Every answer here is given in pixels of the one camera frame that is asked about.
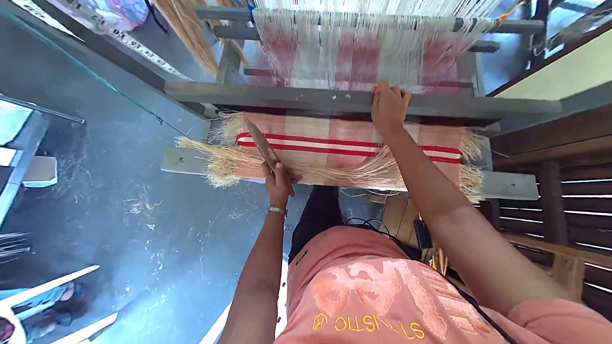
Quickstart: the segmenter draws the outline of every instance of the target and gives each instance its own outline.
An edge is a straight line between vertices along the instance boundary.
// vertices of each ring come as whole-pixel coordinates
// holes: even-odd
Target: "wooden wall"
[[[496,171],[536,176],[537,201],[493,200],[480,210],[502,233],[612,256],[612,106],[491,139]],[[550,253],[517,246],[552,267]],[[612,264],[586,263],[583,302],[612,320]]]

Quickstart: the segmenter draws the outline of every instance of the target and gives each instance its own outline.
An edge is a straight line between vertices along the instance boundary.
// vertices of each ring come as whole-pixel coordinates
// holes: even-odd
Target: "pink t-shirt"
[[[506,343],[432,268],[380,233],[337,226],[289,265],[283,343]],[[612,324],[565,300],[483,308],[519,344],[611,343]]]

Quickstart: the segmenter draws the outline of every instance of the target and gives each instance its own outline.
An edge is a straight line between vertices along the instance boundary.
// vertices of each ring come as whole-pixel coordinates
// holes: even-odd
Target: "wooden slat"
[[[595,253],[595,254],[602,255],[602,256],[612,256],[612,251],[610,250],[597,249],[595,247],[578,245],[578,244],[572,244],[572,247],[577,250],[588,251],[588,252]]]
[[[612,135],[611,114],[612,105],[573,114],[552,122],[496,136],[491,139],[491,148],[505,155],[516,155]]]
[[[563,181],[583,181],[588,179],[612,178],[612,164],[566,168],[561,170]]]
[[[508,240],[509,242],[513,242],[516,244],[533,247],[535,249],[546,251],[546,252],[551,252],[551,253],[563,253],[568,256],[574,256],[577,258],[581,258],[582,260],[587,261],[589,263],[606,266],[606,267],[612,267],[612,256],[604,256],[604,255],[599,255],[597,253],[587,252],[584,250],[577,250],[577,249],[574,249],[568,246],[550,244],[548,242],[529,239],[529,238],[518,236],[515,234],[503,233],[502,236],[506,238],[506,240]]]
[[[567,220],[567,223],[572,226],[612,230],[612,216],[565,213],[565,219]]]
[[[612,182],[561,183],[563,195],[612,195]]]
[[[583,244],[603,247],[612,247],[612,231],[610,230],[570,226],[570,235],[572,241],[575,242],[582,242]]]
[[[612,198],[563,198],[563,208],[565,210],[612,213]]]
[[[589,308],[612,321],[612,293],[585,285],[582,300]]]
[[[580,302],[585,267],[584,261],[580,258],[555,253],[550,276],[573,297],[574,301]]]
[[[502,229],[514,233],[531,233],[544,235],[544,226],[541,223],[507,219],[499,219],[499,223]]]
[[[584,281],[612,290],[612,271],[587,265],[584,270]]]
[[[540,182],[540,204],[542,204],[542,221],[544,236],[553,244],[569,245],[570,235],[563,213],[561,195],[561,169],[555,161],[544,161],[538,173]]]
[[[541,209],[540,201],[499,200],[499,206],[505,208]]]
[[[588,154],[575,155],[569,158],[562,159],[561,166],[579,167],[579,166],[597,166],[612,163],[612,154],[609,152],[593,152]]]
[[[513,217],[515,219],[535,220],[542,221],[543,214],[541,211],[530,211],[530,210],[514,210],[514,209],[500,209],[499,214],[504,217]]]
[[[553,255],[545,252],[535,252],[533,250],[524,249],[522,247],[515,248],[522,253],[527,259],[539,266],[551,267],[553,265]]]
[[[593,138],[590,140],[539,149],[526,153],[511,155],[508,158],[494,159],[493,166],[498,169],[505,166],[521,165],[543,160],[559,160],[573,155],[609,151],[612,149],[612,135]]]

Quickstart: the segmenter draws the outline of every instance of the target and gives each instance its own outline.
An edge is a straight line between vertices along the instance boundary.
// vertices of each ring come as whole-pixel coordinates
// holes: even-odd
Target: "red stripe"
[[[442,146],[419,146],[424,151],[443,152],[443,153],[454,153],[461,155],[461,151],[457,148],[442,147]]]
[[[239,141],[238,146],[243,147],[256,147],[255,142],[243,142]],[[348,149],[335,149],[335,148],[319,148],[319,147],[308,147],[308,146],[296,146],[293,144],[278,144],[271,143],[270,147],[273,149],[281,149],[285,151],[301,151],[301,152],[315,152],[315,153],[326,153],[326,154],[343,154],[343,155],[358,155],[362,157],[373,157],[376,152],[364,152],[364,151],[350,151]],[[446,162],[446,163],[461,163],[461,159],[445,158],[445,157],[433,157],[427,156],[429,160],[433,162]]]
[[[243,137],[251,137],[249,132],[239,133],[236,139]],[[380,143],[375,142],[363,142],[363,141],[346,141],[346,140],[336,140],[331,138],[315,138],[315,137],[306,137],[306,136],[294,136],[294,135],[282,135],[282,134],[272,134],[265,133],[265,138],[271,138],[273,140],[291,140],[291,141],[301,141],[301,142],[313,142],[313,143],[327,143],[327,144],[339,144],[344,146],[358,146],[358,147],[370,147],[377,148],[380,147]],[[461,155],[461,151],[457,148],[452,147],[443,147],[443,146],[419,146],[424,151],[433,151],[433,152],[443,152],[443,153],[453,153]]]
[[[244,147],[255,147],[255,142],[243,142],[239,141],[238,146]],[[326,153],[326,154],[343,154],[343,155],[360,155],[362,157],[373,157],[376,152],[364,152],[364,151],[350,151],[348,149],[335,149],[335,148],[319,148],[319,147],[308,147],[308,146],[295,146],[293,144],[278,144],[271,143],[270,147],[273,149],[284,149],[286,151],[302,151],[302,152],[315,152],[315,153]]]
[[[238,136],[236,136],[236,139],[243,138],[243,137],[251,137],[251,134],[248,132],[240,133],[238,134]],[[265,133],[264,137],[276,139],[276,140],[292,140],[292,141],[314,142],[314,143],[329,143],[329,144],[340,144],[344,146],[358,146],[358,147],[371,147],[371,148],[380,147],[381,145],[375,142],[346,141],[346,140],[336,140],[332,138],[316,138],[316,137],[270,134],[270,133]]]
[[[461,159],[453,159],[453,158],[445,158],[445,157],[433,157],[431,155],[427,156],[429,160],[433,162],[447,162],[447,163],[461,163]]]

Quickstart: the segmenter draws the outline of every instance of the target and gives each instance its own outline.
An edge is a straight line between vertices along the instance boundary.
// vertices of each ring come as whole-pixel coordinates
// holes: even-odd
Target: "hand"
[[[411,95],[397,86],[390,87],[387,81],[381,81],[374,86],[372,122],[383,139],[397,130],[403,130]]]
[[[261,169],[266,176],[266,188],[270,195],[270,205],[286,209],[289,194],[292,191],[292,183],[297,183],[302,176],[294,174],[291,170],[285,168],[282,163],[277,163],[274,168],[274,173],[264,162],[261,164]]]

